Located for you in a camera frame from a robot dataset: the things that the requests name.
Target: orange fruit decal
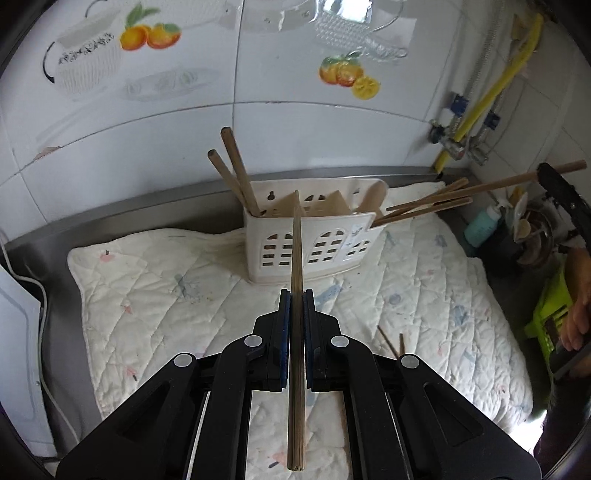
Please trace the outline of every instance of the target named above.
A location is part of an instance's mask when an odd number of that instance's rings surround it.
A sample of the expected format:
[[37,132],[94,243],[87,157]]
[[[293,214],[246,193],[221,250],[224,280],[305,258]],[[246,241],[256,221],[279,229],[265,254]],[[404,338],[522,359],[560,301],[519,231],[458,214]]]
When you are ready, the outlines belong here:
[[376,79],[365,74],[358,57],[358,52],[326,57],[318,69],[320,80],[328,85],[351,88],[353,95],[360,100],[375,97],[379,92],[380,84]]
[[127,28],[120,36],[119,42],[124,50],[137,50],[144,46],[148,40],[150,28],[147,25],[137,25]]
[[161,50],[172,47],[181,37],[181,29],[173,23],[159,23],[148,34],[148,46]]
[[160,13],[159,8],[144,8],[138,3],[125,19],[125,31],[119,42],[124,50],[137,50],[148,44],[151,48],[161,50],[173,46],[181,37],[181,29],[173,23],[158,23],[150,28],[145,24],[137,24],[150,15]]
[[337,80],[343,87],[353,86],[355,80],[363,76],[363,68],[357,61],[347,61],[339,66]]
[[378,94],[379,88],[380,84],[376,79],[364,75],[355,80],[351,91],[358,99],[369,100]]
[[351,87],[363,75],[363,68],[354,57],[326,57],[320,65],[318,75],[329,85]]
[[326,57],[320,68],[318,70],[318,75],[320,76],[320,80],[329,85],[336,85],[339,83],[339,79],[337,78],[337,74],[339,72],[339,67],[343,63],[343,57]]

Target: white power cord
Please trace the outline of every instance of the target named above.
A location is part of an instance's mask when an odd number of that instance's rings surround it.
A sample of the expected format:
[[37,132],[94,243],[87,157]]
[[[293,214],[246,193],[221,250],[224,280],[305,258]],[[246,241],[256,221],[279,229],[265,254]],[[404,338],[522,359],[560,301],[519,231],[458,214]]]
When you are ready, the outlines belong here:
[[38,343],[37,362],[38,362],[38,367],[39,367],[39,380],[41,381],[41,386],[43,387],[43,390],[45,390],[47,397],[49,398],[51,403],[53,403],[53,406],[56,408],[57,412],[60,414],[60,416],[62,417],[64,422],[66,422],[66,425],[70,429],[70,432],[72,433],[72,436],[74,437],[74,440],[76,441],[76,444],[78,444],[78,443],[80,443],[80,439],[78,437],[78,434],[74,430],[74,427],[72,427],[72,424],[70,423],[70,420],[68,420],[68,418],[66,417],[66,414],[63,412],[63,410],[57,404],[56,399],[53,398],[53,395],[49,391],[49,387],[45,383],[45,378],[43,377],[43,361],[41,359],[41,346],[43,344],[43,334],[45,332],[45,323],[47,320],[47,292],[45,291],[45,288],[43,287],[43,285],[41,285],[41,282],[39,282],[35,278],[23,277],[22,275],[17,275],[16,273],[14,273],[14,270],[12,269],[12,265],[10,264],[10,260],[8,259],[6,247],[4,246],[4,238],[6,238],[6,235],[4,234],[4,232],[2,232],[0,230],[0,247],[2,248],[2,254],[4,255],[4,260],[6,260],[6,266],[8,267],[8,271],[10,272],[10,274],[14,278],[16,278],[17,280],[29,282],[29,283],[36,285],[37,287],[39,287],[39,289],[41,290],[41,294],[43,295],[43,312],[41,314],[41,326],[39,328],[39,340],[37,342]]

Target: green plastic basket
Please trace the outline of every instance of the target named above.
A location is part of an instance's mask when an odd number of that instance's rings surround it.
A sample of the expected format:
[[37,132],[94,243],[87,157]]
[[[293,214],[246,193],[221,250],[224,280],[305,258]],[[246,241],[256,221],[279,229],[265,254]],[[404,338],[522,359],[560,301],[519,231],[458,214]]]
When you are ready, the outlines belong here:
[[564,279],[563,263],[555,275],[544,286],[542,295],[535,307],[532,321],[524,328],[527,338],[538,339],[547,366],[549,366],[550,354],[554,350],[554,344],[546,332],[544,325],[552,317],[556,329],[560,331],[564,316],[572,304],[573,300],[570,297],[569,289]]

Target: wooden chopstick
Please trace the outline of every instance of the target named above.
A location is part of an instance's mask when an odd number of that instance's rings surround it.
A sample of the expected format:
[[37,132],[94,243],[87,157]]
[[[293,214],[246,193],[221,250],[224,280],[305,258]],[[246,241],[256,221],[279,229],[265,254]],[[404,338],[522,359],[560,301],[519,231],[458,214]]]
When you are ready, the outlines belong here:
[[[567,163],[565,165],[560,165],[555,168],[555,170],[560,174],[565,173],[572,173],[574,171],[584,170],[587,168],[587,162],[585,160],[578,160],[572,163]],[[445,202],[447,200],[456,200],[462,197],[472,196],[477,193],[484,193],[484,192],[491,192],[492,190],[503,189],[506,187],[512,187],[514,185],[519,185],[520,183],[525,183],[528,181],[538,181],[538,173],[537,171],[532,171],[528,173],[522,173],[521,175],[515,175],[513,177],[508,177],[506,179],[492,181],[489,183],[482,183],[480,185],[474,185],[473,187],[468,187],[465,189],[456,190],[455,192],[447,192],[437,195],[438,202]],[[433,203],[433,199],[429,199],[427,197],[415,200],[414,202],[403,203],[402,205],[398,205],[395,207],[396,209],[415,209],[417,207],[422,207],[423,205],[428,205],[429,203]]]
[[384,337],[384,340],[386,340],[386,344],[388,345],[388,348],[390,348],[390,351],[394,355],[394,358],[396,360],[400,360],[400,355],[398,354],[398,352],[394,348],[394,345],[392,345],[392,342],[388,338],[388,335],[386,335],[386,333],[384,332],[384,330],[382,330],[382,328],[380,327],[380,325],[378,325],[378,330],[382,334],[382,336]]
[[248,211],[252,216],[260,217],[261,210],[258,207],[255,194],[252,191],[251,182],[248,180],[248,174],[246,173],[246,168],[244,167],[242,157],[240,156],[238,146],[236,145],[234,133],[230,127],[224,127],[222,128],[220,135],[222,136],[223,144],[226,147],[226,151],[228,152],[228,156],[234,167],[234,172],[236,172],[236,178],[240,184],[240,189],[246,200],[246,205],[248,205]]
[[[437,196],[441,195],[442,193],[455,192],[456,190],[464,188],[469,183],[470,183],[470,181],[466,177],[463,177],[461,179],[458,179],[458,180],[450,183],[449,185],[444,186],[441,190],[438,190],[435,193],[432,193],[430,195],[427,195],[426,197],[423,197],[423,199],[432,199],[433,197],[437,197]],[[394,212],[394,214],[406,213],[409,211],[406,208],[401,208],[400,205],[393,205],[391,207],[386,208],[387,212],[392,212],[392,210],[396,210]]]
[[217,153],[217,151],[215,150],[210,150],[209,152],[207,152],[207,157],[209,158],[209,161],[213,164],[213,166],[216,167],[217,172],[220,174],[223,181],[226,182],[226,185],[230,187],[230,190],[234,193],[238,201],[246,210],[248,210],[246,200],[244,199],[244,195],[242,195],[242,190],[240,189],[240,184],[238,183],[236,177],[232,175],[232,172],[228,169],[226,164],[223,162],[219,153]]
[[381,226],[381,225],[386,225],[388,223],[399,222],[401,220],[406,220],[408,218],[414,218],[419,215],[425,215],[426,213],[440,212],[442,210],[449,210],[450,208],[461,207],[462,205],[468,205],[469,203],[472,203],[472,197],[464,197],[464,198],[460,198],[460,199],[456,199],[456,200],[451,200],[449,202],[436,203],[432,207],[424,208],[421,210],[416,210],[415,212],[403,213],[402,215],[398,215],[393,218],[382,217],[382,218],[376,220],[372,226]]
[[400,355],[406,355],[406,346],[404,345],[404,334],[398,335],[398,341],[400,342]]
[[287,468],[304,469],[306,450],[306,385],[304,383],[303,267],[300,192],[294,195],[293,245],[291,250],[290,384],[287,423]]
[[[466,177],[461,178],[461,179],[458,179],[458,180],[454,181],[453,183],[450,183],[449,185],[446,185],[441,190],[438,190],[435,193],[432,193],[430,195],[427,195],[426,197],[423,197],[421,200],[430,199],[431,202],[429,202],[429,203],[436,203],[437,202],[437,198],[441,194],[447,193],[447,192],[454,192],[455,190],[462,189],[466,185],[468,185],[468,183],[470,183],[470,182],[469,182],[469,180]],[[387,215],[384,215],[383,217],[380,217],[379,219],[375,219],[371,226],[372,227],[378,226],[377,225],[378,220],[387,220],[387,219],[395,218],[398,215],[402,215],[403,213],[410,212],[411,210],[414,209],[413,207],[404,207],[403,205],[394,205],[394,206],[391,206],[391,207],[386,208],[387,211],[394,210],[394,212],[389,213]]]

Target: white appliance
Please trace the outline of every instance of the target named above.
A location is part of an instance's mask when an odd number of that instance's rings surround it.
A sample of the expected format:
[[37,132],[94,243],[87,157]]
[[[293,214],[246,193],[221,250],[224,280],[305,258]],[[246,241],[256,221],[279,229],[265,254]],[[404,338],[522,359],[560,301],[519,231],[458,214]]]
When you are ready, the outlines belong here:
[[37,348],[40,303],[0,266],[0,402],[36,456],[55,457]]

